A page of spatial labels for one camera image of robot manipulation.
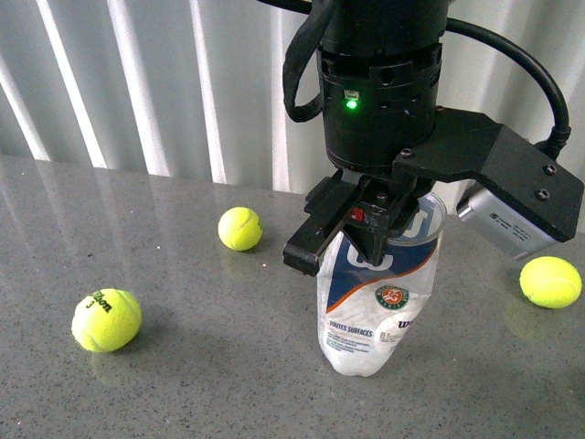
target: tennis ball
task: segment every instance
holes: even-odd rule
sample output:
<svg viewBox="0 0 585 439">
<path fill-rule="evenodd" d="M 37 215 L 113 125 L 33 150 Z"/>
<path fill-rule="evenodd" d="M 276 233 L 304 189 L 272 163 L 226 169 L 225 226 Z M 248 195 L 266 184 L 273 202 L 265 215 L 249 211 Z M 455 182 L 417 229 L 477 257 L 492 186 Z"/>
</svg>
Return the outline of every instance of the tennis ball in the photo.
<svg viewBox="0 0 585 439">
<path fill-rule="evenodd" d="M 249 250 L 262 237 L 262 222 L 252 209 L 233 208 L 221 216 L 218 233 L 221 241 L 230 249 Z"/>
<path fill-rule="evenodd" d="M 142 321 L 140 305 L 133 295 L 107 288 L 77 305 L 71 332 L 87 350 L 111 352 L 132 340 Z"/>
<path fill-rule="evenodd" d="M 583 283 L 567 261 L 543 256 L 527 263 L 520 274 L 520 287 L 531 302 L 545 308 L 564 308 L 577 300 Z"/>
</svg>

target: green led light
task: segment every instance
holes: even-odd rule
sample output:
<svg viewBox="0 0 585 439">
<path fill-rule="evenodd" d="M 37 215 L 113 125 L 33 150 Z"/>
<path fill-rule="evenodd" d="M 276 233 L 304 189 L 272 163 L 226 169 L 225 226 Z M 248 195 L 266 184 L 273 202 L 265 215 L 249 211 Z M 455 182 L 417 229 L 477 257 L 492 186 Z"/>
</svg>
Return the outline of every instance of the green led light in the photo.
<svg viewBox="0 0 585 439">
<path fill-rule="evenodd" d="M 346 107 L 349 110 L 355 110 L 357 108 L 357 101 L 354 99 L 350 99 L 346 102 Z"/>
</svg>

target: roland garros logo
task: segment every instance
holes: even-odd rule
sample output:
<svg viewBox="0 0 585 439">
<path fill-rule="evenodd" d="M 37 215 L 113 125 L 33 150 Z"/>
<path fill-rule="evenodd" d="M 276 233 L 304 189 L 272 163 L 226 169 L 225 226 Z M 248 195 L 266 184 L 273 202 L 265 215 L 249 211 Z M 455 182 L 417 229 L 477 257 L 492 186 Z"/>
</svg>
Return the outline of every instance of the roland garros logo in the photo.
<svg viewBox="0 0 585 439">
<path fill-rule="evenodd" d="M 376 290 L 376 299 L 386 309 L 400 309 L 409 302 L 409 292 L 397 286 L 384 285 Z"/>
</svg>

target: bolt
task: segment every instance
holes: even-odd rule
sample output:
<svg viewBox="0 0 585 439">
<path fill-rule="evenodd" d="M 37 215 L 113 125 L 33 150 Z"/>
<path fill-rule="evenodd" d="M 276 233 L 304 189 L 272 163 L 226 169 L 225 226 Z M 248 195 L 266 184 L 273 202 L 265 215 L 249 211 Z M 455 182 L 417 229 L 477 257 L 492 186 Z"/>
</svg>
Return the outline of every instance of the bolt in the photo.
<svg viewBox="0 0 585 439">
<path fill-rule="evenodd" d="M 412 158 L 414 156 L 414 152 L 410 148 L 404 148 L 400 151 L 400 156 L 402 158 Z"/>
<path fill-rule="evenodd" d="M 550 198 L 550 193 L 546 189 L 539 189 L 535 191 L 538 201 L 546 201 Z"/>
<path fill-rule="evenodd" d="M 542 168 L 545 171 L 545 174 L 547 174 L 548 176 L 554 176 L 555 174 L 557 174 L 557 167 L 554 165 L 547 165 L 543 166 Z"/>
</svg>

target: speckled surface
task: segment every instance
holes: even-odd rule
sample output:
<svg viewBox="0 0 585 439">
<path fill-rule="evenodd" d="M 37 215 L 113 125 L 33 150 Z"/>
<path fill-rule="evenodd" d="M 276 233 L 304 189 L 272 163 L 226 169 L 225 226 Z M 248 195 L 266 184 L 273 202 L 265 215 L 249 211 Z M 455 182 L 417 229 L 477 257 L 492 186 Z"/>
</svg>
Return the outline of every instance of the speckled surface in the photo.
<svg viewBox="0 0 585 439">
<path fill-rule="evenodd" d="M 0 157 L 1 438 L 585 437 L 585 299 L 531 305 L 513 262 L 449 218 L 435 294 L 387 365 L 338 375 L 315 280 L 281 263 L 303 197 Z M 216 236 L 263 218 L 252 252 Z M 585 273 L 582 234 L 548 254 Z M 139 336 L 91 354 L 78 301 L 136 295 Z"/>
</svg>

